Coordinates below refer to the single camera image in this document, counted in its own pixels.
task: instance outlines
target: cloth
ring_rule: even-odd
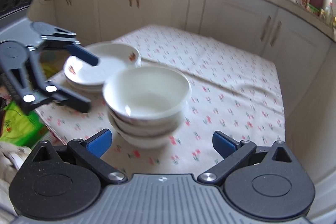
[[[16,213],[9,199],[9,185],[18,171],[15,166],[25,161],[30,152],[28,147],[0,142],[0,224],[7,224],[14,219]],[[19,157],[16,162],[13,154]]]
[[[165,147],[139,149],[115,133],[101,94],[77,91],[92,100],[89,113],[55,104],[36,109],[64,144],[74,138],[87,139],[109,128],[113,132],[113,144],[102,159],[128,176],[132,173],[198,176],[222,160],[212,147],[214,131],[262,146],[285,139],[280,85],[272,62],[209,37],[156,25],[112,41],[115,42],[136,47],[143,63],[172,66],[187,76],[192,98],[184,123]],[[52,79],[71,88],[63,72]]]

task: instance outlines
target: cabinet door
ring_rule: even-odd
[[[136,0],[141,26],[158,24],[185,30],[189,0]]]
[[[331,40],[312,25],[279,9],[263,57],[274,62],[285,117],[300,102],[325,59]]]
[[[98,0],[102,41],[116,39],[140,28],[135,0]]]
[[[55,0],[58,25],[91,43],[97,42],[94,8],[93,0]]]
[[[261,55],[276,11],[263,0],[206,0],[200,34]]]

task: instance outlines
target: green bag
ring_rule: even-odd
[[[34,111],[25,115],[14,101],[3,108],[0,121],[0,141],[18,146],[32,147],[48,131]]]

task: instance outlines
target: white bowl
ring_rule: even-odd
[[[172,133],[163,134],[157,137],[139,137],[129,135],[123,132],[118,126],[116,125],[112,115],[108,113],[108,119],[112,127],[120,134],[120,136],[129,144],[143,148],[143,149],[155,149],[160,148],[170,142],[170,138]]]
[[[141,65],[138,50],[129,45],[97,43],[86,49],[99,58],[97,66],[91,66],[75,56],[70,56],[63,66],[65,76],[78,85],[103,86],[111,74]]]
[[[163,67],[140,67],[111,75],[103,87],[107,105],[120,120],[155,126],[174,122],[191,95],[188,79]]]
[[[132,124],[126,123],[120,120],[112,109],[108,107],[109,114],[113,117],[116,125],[125,133],[134,135],[134,136],[142,136],[142,137],[151,137],[158,136],[165,133],[172,132],[176,130],[184,121],[185,115],[184,112],[187,109],[188,104],[185,104],[184,111],[181,112],[181,115],[174,122],[158,125],[158,126],[134,126]]]

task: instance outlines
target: bottle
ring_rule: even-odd
[[[326,21],[326,13],[323,9],[320,10],[320,19],[325,22]]]
[[[334,12],[333,4],[330,2],[329,5],[325,8],[325,23],[332,27],[334,21]]]
[[[309,0],[301,0],[301,6],[306,9]]]

